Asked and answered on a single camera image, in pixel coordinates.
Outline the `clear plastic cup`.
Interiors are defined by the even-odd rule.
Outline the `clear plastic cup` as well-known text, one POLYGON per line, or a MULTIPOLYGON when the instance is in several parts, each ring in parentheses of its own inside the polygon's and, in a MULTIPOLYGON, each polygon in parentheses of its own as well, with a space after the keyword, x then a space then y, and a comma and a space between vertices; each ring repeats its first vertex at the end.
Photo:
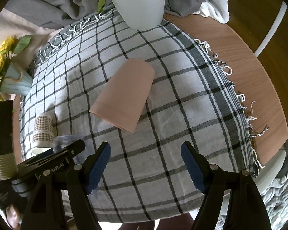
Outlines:
POLYGON ((57 136, 53 139, 53 151, 56 153, 68 147, 69 145, 72 145, 71 151, 73 152, 73 161, 76 164, 82 164, 84 162, 84 156, 82 154, 84 149, 81 149, 81 146, 79 144, 74 144, 78 140, 84 141, 84 137, 80 135, 57 136))

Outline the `yellow sunflower bouquet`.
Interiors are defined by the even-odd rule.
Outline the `yellow sunflower bouquet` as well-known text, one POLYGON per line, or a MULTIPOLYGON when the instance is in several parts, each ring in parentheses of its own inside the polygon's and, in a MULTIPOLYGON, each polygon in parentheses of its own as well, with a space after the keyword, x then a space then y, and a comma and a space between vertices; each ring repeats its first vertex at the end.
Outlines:
MULTIPOLYGON (((32 35, 24 35, 20 38, 10 36, 3 40, 0 45, 0 86, 10 63, 16 64, 15 57, 24 51, 31 43, 32 35)), ((4 101, 0 92, 0 102, 4 101)))

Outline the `light blue ribbed vase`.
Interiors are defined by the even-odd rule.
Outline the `light blue ribbed vase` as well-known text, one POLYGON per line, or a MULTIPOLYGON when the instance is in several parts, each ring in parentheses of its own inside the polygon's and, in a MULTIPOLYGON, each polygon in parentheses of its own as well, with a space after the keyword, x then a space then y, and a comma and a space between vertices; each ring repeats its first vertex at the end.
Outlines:
POLYGON ((3 77, 0 92, 27 96, 33 84, 32 76, 21 66, 10 63, 3 77))

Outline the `grey white rumpled cloth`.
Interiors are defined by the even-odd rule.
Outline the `grey white rumpled cloth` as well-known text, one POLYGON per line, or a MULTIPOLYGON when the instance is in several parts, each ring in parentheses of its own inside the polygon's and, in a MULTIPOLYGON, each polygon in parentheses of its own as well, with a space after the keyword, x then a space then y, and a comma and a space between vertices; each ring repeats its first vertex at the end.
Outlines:
POLYGON ((272 229, 288 229, 288 140, 281 149, 285 151, 281 170, 262 193, 272 229))

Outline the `pink cup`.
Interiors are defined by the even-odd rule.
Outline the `pink cup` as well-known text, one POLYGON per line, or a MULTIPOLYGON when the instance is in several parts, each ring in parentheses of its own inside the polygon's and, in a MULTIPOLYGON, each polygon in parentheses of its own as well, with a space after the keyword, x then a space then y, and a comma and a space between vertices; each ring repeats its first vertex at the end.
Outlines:
POLYGON ((147 101, 155 71, 147 62, 130 58, 109 79, 90 113, 134 133, 147 101))

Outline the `white lamp pole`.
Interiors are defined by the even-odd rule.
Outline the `white lamp pole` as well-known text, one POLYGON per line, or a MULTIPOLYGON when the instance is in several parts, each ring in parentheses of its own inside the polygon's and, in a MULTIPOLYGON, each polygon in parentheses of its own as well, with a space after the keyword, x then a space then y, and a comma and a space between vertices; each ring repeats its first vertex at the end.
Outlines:
POLYGON ((273 22, 273 24, 271 25, 269 31, 267 32, 266 36, 264 37, 264 39, 262 40, 262 42, 260 43, 260 45, 258 46, 258 48, 256 49, 256 51, 254 52, 254 55, 256 57, 258 57, 262 51, 266 48, 266 46, 268 45, 268 43, 270 42, 270 40, 273 38, 274 34, 276 33, 277 29, 279 28, 285 13, 287 11, 287 4, 282 1, 281 7, 278 11, 278 14, 273 22))

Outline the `white sheer curtain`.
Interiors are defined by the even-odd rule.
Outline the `white sheer curtain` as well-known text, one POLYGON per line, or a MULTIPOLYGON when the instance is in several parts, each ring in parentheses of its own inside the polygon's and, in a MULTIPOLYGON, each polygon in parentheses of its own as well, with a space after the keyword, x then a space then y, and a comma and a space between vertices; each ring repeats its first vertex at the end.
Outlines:
POLYGON ((201 4, 199 14, 205 18, 211 17, 219 23, 226 24, 230 20, 228 0, 207 0, 201 4))

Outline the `checkered paper cup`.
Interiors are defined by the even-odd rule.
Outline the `checkered paper cup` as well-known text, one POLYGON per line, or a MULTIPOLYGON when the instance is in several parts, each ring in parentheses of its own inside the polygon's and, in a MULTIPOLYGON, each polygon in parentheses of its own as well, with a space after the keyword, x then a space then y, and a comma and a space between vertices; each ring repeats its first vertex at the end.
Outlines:
POLYGON ((38 114, 35 118, 34 131, 31 138, 31 154, 36 156, 51 149, 54 138, 51 116, 47 113, 38 114))

